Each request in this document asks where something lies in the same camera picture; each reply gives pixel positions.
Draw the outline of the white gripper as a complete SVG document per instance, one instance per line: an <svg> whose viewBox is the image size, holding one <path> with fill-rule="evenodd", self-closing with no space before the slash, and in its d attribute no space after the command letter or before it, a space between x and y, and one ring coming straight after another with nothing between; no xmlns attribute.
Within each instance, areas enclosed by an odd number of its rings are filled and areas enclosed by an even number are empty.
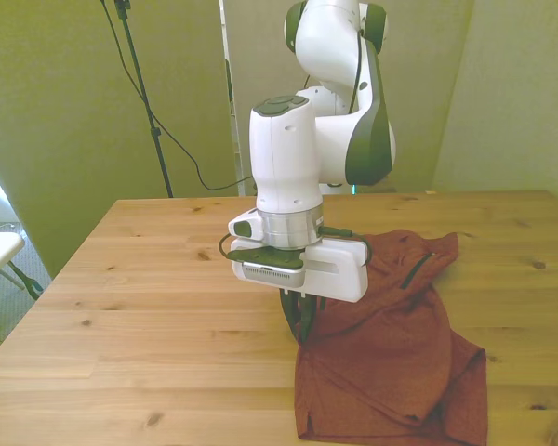
<svg viewBox="0 0 558 446"><path fill-rule="evenodd" d="M300 287L283 285L280 289L285 290L282 310L290 332L298 342L301 319L301 341L306 342L317 311L326 307L325 297L357 302L364 296L368 286L367 248L359 241L324 238L308 246L300 259L304 269L303 284ZM298 292L305 294L301 298L301 314Z"/></svg>

